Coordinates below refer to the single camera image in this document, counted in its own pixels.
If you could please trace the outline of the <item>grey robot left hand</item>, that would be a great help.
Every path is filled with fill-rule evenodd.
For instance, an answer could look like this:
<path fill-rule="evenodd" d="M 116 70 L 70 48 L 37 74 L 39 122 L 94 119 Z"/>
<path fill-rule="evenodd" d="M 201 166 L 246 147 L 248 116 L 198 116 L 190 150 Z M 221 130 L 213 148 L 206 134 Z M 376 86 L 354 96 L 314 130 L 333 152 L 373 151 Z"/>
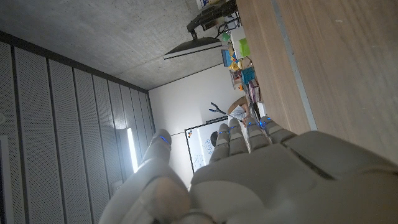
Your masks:
<path fill-rule="evenodd" d="M 169 166 L 171 143 L 154 134 L 101 223 L 397 222 L 397 165 L 329 134 L 232 119 L 189 186 Z"/>

